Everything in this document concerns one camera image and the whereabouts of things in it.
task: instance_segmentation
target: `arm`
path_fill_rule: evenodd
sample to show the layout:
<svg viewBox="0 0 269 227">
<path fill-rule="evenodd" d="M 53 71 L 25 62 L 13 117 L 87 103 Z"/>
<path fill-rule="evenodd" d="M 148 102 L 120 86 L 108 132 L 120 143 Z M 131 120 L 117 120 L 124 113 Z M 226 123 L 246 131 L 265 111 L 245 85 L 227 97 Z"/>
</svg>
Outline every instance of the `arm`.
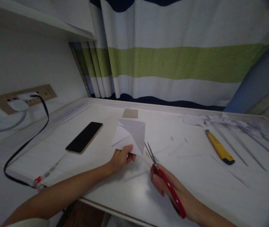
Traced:
<svg viewBox="0 0 269 227">
<path fill-rule="evenodd" d="M 181 200 L 182 205 L 184 206 L 187 218 L 189 220 L 196 222 L 201 227 L 236 227 L 230 221 L 223 218 L 221 215 L 214 212 L 212 209 L 208 208 L 199 200 L 197 200 L 165 167 L 163 167 L 161 164 L 157 165 L 173 185 L 179 199 Z M 154 174 L 152 168 L 150 169 L 150 172 L 151 182 L 158 190 L 158 192 L 163 197 L 164 193 L 166 193 L 172 199 L 173 197 L 163 179 Z"/>
<path fill-rule="evenodd" d="M 108 163 L 43 190 L 19 206 L 1 227 L 30 218 L 51 218 L 97 183 L 120 172 L 131 160 L 135 161 L 135 155 L 129 154 L 132 148 L 133 146 L 129 145 L 123 150 L 116 149 Z"/>
</svg>

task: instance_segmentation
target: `desk surface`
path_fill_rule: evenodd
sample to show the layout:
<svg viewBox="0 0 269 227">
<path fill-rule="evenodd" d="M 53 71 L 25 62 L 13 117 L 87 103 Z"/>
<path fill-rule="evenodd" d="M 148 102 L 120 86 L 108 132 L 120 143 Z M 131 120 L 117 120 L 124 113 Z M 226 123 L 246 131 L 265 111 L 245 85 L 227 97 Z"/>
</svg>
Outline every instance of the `desk surface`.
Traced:
<svg viewBox="0 0 269 227">
<path fill-rule="evenodd" d="M 43 183 L 51 186 L 106 163 L 113 155 L 111 141 L 124 109 L 104 106 L 102 103 L 125 105 L 139 109 L 139 118 L 134 120 L 146 122 L 145 139 L 154 152 L 164 149 L 163 152 L 157 154 L 160 163 L 175 174 L 201 202 L 238 226 L 269 225 L 269 153 L 258 144 L 252 143 L 248 136 L 238 134 L 268 169 L 264 171 L 225 131 L 225 136 L 241 153 L 249 167 L 246 167 L 231 149 L 228 151 L 236 162 L 232 166 L 222 167 L 211 157 L 211 155 L 216 156 L 216 153 L 205 136 L 204 129 L 183 123 L 182 113 L 201 115 L 218 114 L 218 112 L 92 98 L 82 99 L 82 102 L 83 100 L 91 103 L 92 106 L 65 124 L 62 124 L 62 121 L 69 116 L 57 121 L 57 127 L 53 126 L 53 130 L 44 137 L 40 137 L 35 146 L 24 151 L 22 156 L 10 165 L 10 170 L 30 179 L 42 175 L 66 154 L 65 147 L 91 121 L 104 124 L 100 133 L 83 154 L 68 153 Z M 244 120 L 256 118 L 267 122 L 269 127 L 266 118 L 240 114 L 229 116 Z M 228 148 L 229 146 L 224 143 L 223 139 L 214 130 L 212 131 Z M 178 146 L 183 149 L 169 156 L 168 152 Z M 188 152 L 200 153 L 202 156 L 177 158 L 177 155 Z M 143 175 L 125 183 L 122 180 L 125 175 L 132 176 L 142 172 L 144 172 Z M 239 176 L 249 187 L 231 173 Z M 154 189 L 149 178 L 149 167 L 140 157 L 134 163 L 131 162 L 122 173 L 95 186 L 83 195 L 82 200 L 144 226 L 196 226 L 188 219 L 181 220 L 168 197 L 163 199 Z"/>
</svg>

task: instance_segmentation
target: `wooden floor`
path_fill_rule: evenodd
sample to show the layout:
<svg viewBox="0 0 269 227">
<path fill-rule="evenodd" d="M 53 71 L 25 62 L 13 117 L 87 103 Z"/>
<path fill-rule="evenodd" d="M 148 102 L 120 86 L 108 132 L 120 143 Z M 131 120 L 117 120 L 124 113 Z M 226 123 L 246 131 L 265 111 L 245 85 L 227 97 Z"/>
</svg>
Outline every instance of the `wooden floor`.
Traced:
<svg viewBox="0 0 269 227">
<path fill-rule="evenodd" d="M 66 208 L 57 227 L 101 227 L 105 212 L 75 201 Z"/>
</svg>

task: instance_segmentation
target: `power outlet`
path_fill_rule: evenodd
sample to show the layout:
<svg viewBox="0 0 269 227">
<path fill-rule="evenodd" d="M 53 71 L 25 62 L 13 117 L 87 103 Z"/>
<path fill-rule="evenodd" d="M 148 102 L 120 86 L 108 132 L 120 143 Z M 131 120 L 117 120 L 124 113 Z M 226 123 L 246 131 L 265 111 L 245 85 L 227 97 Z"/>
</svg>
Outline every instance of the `power outlet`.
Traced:
<svg viewBox="0 0 269 227">
<path fill-rule="evenodd" d="M 13 114 L 17 112 L 14 109 L 12 109 L 7 103 L 11 100 L 18 99 L 17 95 L 27 93 L 27 92 L 38 93 L 38 95 L 41 96 L 44 99 L 44 101 L 57 97 L 52 87 L 49 84 L 47 84 L 43 86 L 28 88 L 28 89 L 0 95 L 0 108 L 7 114 Z M 32 100 L 25 100 L 25 102 L 29 106 L 34 106 L 41 103 L 41 100 L 39 98 L 34 98 Z"/>
</svg>

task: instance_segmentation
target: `phone screen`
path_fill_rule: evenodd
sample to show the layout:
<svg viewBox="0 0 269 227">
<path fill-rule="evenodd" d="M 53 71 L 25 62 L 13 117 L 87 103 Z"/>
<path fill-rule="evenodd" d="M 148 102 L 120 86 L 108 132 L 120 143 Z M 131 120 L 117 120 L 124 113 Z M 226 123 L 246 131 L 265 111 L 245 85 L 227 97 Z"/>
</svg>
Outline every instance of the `phone screen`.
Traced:
<svg viewBox="0 0 269 227">
<path fill-rule="evenodd" d="M 87 127 L 66 147 L 66 150 L 79 154 L 83 153 L 102 126 L 102 123 L 89 123 L 89 125 L 87 125 Z"/>
</svg>

